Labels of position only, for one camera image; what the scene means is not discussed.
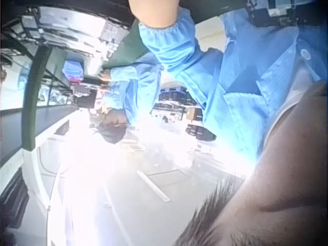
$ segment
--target white button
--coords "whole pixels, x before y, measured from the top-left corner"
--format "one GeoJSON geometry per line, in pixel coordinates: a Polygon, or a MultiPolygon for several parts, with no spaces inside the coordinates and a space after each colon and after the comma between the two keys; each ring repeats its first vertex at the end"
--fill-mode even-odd
{"type": "Polygon", "coordinates": [[[302,50],[301,50],[301,55],[303,56],[303,58],[304,58],[305,60],[310,60],[310,59],[311,59],[311,54],[310,54],[309,51],[306,50],[306,49],[302,49],[302,50]]]}

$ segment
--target green beam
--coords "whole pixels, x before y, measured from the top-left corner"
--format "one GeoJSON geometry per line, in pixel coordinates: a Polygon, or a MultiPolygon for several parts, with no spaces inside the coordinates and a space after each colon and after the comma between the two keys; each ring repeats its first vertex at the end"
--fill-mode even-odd
{"type": "Polygon", "coordinates": [[[38,93],[52,48],[39,46],[33,58],[25,87],[22,109],[22,148],[35,148],[35,118],[38,93]]]}

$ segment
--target white line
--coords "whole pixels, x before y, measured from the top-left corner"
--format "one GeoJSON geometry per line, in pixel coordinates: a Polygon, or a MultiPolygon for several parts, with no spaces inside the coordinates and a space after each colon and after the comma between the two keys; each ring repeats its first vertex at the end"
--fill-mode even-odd
{"type": "Polygon", "coordinates": [[[142,171],[138,170],[137,174],[140,176],[140,178],[142,178],[142,180],[144,182],[146,182],[146,184],[148,184],[148,186],[164,201],[164,202],[168,202],[171,201],[170,198],[164,194],[163,191],[160,190],[159,187],[157,187],[156,184],[154,184],[154,182],[142,171]]]}
{"type": "Polygon", "coordinates": [[[103,183],[102,184],[102,189],[104,190],[106,199],[107,199],[108,203],[111,206],[110,209],[112,210],[112,213],[114,215],[114,218],[115,218],[115,220],[116,220],[116,222],[118,224],[118,227],[120,228],[120,230],[121,230],[121,232],[123,234],[123,237],[125,238],[128,246],[134,246],[134,243],[133,243],[133,241],[132,241],[132,239],[131,239],[131,237],[130,237],[128,231],[127,231],[127,229],[125,228],[124,224],[122,223],[121,219],[118,216],[118,213],[117,213],[117,211],[115,209],[115,206],[114,206],[114,204],[112,202],[111,196],[109,195],[109,192],[107,190],[107,187],[106,187],[105,182],[103,181],[102,183],[103,183]]]}

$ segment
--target hand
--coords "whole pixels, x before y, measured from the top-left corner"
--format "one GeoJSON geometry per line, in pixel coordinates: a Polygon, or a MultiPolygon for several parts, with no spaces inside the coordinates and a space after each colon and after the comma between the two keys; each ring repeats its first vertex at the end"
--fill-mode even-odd
{"type": "Polygon", "coordinates": [[[103,114],[108,114],[109,111],[110,111],[110,109],[108,109],[108,108],[106,107],[106,105],[102,105],[102,106],[101,106],[101,112],[102,112],[103,114]]]}
{"type": "Polygon", "coordinates": [[[111,82],[111,70],[105,69],[99,72],[98,78],[101,79],[104,82],[107,82],[108,84],[111,82]]]}
{"type": "Polygon", "coordinates": [[[132,13],[146,26],[165,28],[178,17],[179,0],[129,0],[132,13]]]}
{"type": "Polygon", "coordinates": [[[109,109],[109,112],[104,115],[104,118],[101,122],[102,126],[105,125],[127,125],[128,118],[124,109],[109,109]]]}

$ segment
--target worker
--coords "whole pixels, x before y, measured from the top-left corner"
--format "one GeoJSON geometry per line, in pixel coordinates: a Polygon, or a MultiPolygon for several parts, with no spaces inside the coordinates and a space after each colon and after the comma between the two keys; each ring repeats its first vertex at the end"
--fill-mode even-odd
{"type": "Polygon", "coordinates": [[[149,52],[129,66],[100,72],[99,78],[109,86],[102,105],[109,110],[105,110],[98,130],[107,142],[121,141],[128,126],[136,125],[143,115],[151,112],[159,96],[162,70],[149,52]]]}
{"type": "Polygon", "coordinates": [[[203,52],[179,0],[129,2],[143,43],[201,106],[204,126],[252,166],[277,117],[327,77],[326,24],[258,28],[234,10],[220,17],[225,51],[203,52]]]}
{"type": "Polygon", "coordinates": [[[257,28],[235,10],[221,16],[225,52],[202,52],[178,0],[129,3],[144,44],[201,105],[204,125],[245,159],[261,155],[174,245],[326,245],[326,27],[257,28]]]}
{"type": "Polygon", "coordinates": [[[174,245],[327,245],[326,81],[282,115],[238,186],[222,183],[174,245]]]}

